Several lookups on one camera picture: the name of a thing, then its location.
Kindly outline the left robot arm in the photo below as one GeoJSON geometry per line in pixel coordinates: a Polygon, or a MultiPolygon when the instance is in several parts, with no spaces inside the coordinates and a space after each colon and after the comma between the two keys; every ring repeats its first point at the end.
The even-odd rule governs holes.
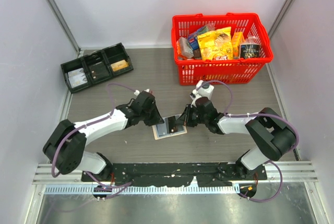
{"type": "Polygon", "coordinates": [[[152,91],[136,90],[135,98],[121,104],[104,115],[73,123],[68,119],[59,122],[43,147],[43,153],[52,163],[53,177],[80,170],[99,181],[111,177],[113,165],[101,153],[85,150],[93,141],[113,132],[122,131],[144,122],[147,126],[162,124],[152,91]]]}

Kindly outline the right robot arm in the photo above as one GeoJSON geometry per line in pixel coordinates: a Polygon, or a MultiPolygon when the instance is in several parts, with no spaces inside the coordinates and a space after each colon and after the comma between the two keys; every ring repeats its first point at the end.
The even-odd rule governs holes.
{"type": "Polygon", "coordinates": [[[207,97],[187,104],[175,123],[187,127],[203,124],[211,133],[219,135],[236,133],[251,136],[256,147],[235,162],[234,173],[243,180],[249,179],[260,165],[280,160],[299,143],[297,130],[271,108],[251,114],[221,113],[207,97]]]}

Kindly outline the dark card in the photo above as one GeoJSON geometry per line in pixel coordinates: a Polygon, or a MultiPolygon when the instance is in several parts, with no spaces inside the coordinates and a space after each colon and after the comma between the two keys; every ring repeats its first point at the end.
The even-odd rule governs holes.
{"type": "Polygon", "coordinates": [[[109,77],[109,72],[103,62],[90,65],[89,70],[94,82],[106,80],[109,77]]]}

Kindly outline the beige card holder wallet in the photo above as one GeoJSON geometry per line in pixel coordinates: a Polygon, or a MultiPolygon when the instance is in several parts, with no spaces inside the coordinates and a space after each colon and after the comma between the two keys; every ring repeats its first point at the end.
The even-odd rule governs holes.
{"type": "Polygon", "coordinates": [[[187,129],[182,124],[177,124],[176,120],[180,114],[163,117],[163,123],[154,125],[152,127],[155,140],[174,137],[178,135],[187,134],[187,129]]]}

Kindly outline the black credit card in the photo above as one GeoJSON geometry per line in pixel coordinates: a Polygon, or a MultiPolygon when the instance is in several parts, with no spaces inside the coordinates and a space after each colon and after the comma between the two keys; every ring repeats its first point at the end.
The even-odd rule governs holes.
{"type": "Polygon", "coordinates": [[[176,117],[174,116],[170,116],[166,119],[167,122],[167,130],[169,134],[173,134],[178,132],[178,126],[176,124],[176,117]]]}

